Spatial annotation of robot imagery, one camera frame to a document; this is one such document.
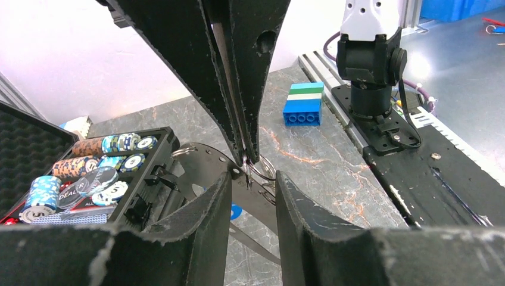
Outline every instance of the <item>white poker chip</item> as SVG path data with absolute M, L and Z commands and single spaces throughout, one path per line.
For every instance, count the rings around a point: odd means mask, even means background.
M 91 196 L 91 201 L 96 204 L 97 206 L 101 207 L 107 207 L 110 206 L 111 204 L 114 204 L 115 201 L 113 201 L 110 198 L 103 197 L 102 194 L 94 194 Z
M 117 201 L 120 200 L 126 191 L 128 190 L 128 184 L 123 181 L 117 181 L 114 185 L 108 187 L 105 191 L 101 192 L 100 195 L 103 198 L 109 198 L 110 200 Z
M 19 219 L 22 222 L 32 223 L 39 217 L 49 216 L 55 213 L 55 210 L 50 206 L 28 206 L 19 213 Z

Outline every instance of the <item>marble table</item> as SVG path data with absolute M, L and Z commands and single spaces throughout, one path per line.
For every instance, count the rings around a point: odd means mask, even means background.
M 309 80 L 299 67 L 268 76 L 260 115 L 260 152 L 309 197 L 364 228 L 406 228 L 341 124 L 323 106 L 319 127 L 287 128 L 282 109 L 292 83 Z M 181 144 L 200 142 L 231 157 L 217 125 L 192 98 L 182 98 L 91 126 L 89 136 L 170 126 Z M 233 221 L 273 254 L 278 238 L 247 213 Z M 280 266 L 229 237 L 224 285 L 282 285 Z

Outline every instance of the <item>poker chip case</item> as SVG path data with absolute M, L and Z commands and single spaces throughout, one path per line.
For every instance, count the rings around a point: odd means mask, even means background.
M 180 144 L 169 127 L 131 132 L 143 138 L 153 136 L 157 144 L 150 149 L 107 154 L 110 157 L 139 153 L 145 156 L 138 170 L 119 173 L 119 180 L 129 187 L 107 222 L 142 230 L 161 188 L 161 184 L 148 184 L 148 178 L 155 166 L 167 169 L 172 166 L 170 155 Z M 0 215 L 3 215 L 0 223 L 4 223 L 17 217 L 23 208 L 32 180 L 50 175 L 56 161 L 76 157 L 71 151 L 78 137 L 1 102 L 0 135 Z M 78 179 L 66 180 L 75 182 Z

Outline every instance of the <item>gray poker chip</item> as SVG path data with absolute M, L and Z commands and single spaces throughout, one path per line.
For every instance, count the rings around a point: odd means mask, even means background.
M 83 197 L 91 197 L 112 186 L 118 177 L 113 167 L 96 168 L 76 182 L 76 190 Z
M 73 183 L 60 193 L 58 200 L 56 201 L 57 207 L 65 210 L 82 199 L 82 196 L 76 190 L 76 186 L 77 184 Z

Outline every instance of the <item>foam lining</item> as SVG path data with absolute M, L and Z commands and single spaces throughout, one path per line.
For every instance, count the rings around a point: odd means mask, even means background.
M 77 136 L 0 102 L 0 214 L 47 175 Z

